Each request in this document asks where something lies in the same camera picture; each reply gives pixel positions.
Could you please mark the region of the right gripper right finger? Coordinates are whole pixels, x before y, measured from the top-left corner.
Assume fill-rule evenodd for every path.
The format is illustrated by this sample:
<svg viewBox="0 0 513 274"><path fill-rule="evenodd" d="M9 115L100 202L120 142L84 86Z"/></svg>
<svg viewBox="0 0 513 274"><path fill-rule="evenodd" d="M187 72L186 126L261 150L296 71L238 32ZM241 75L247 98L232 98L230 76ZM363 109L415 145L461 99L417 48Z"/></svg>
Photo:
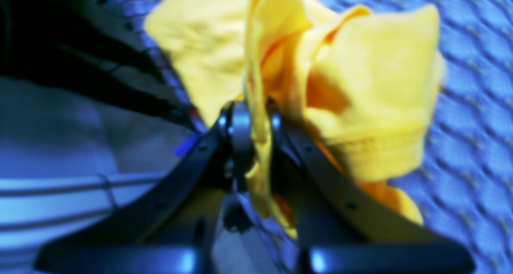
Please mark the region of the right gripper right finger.
<svg viewBox="0 0 513 274"><path fill-rule="evenodd" d="M297 266L473 266L460 243L409 221L370 197L329 161L277 103L272 189L297 221Z"/></svg>

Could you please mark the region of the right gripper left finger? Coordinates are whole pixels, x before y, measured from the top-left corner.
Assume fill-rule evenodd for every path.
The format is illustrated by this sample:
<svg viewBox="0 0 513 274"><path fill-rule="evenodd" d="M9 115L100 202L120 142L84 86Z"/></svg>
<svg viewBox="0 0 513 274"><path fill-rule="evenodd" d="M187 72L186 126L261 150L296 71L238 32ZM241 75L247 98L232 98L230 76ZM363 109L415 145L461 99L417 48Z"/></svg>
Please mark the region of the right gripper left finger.
<svg viewBox="0 0 513 274"><path fill-rule="evenodd" d="M207 262L220 205L251 164L251 115L227 103L214 126L145 195L44 246L37 262Z"/></svg>

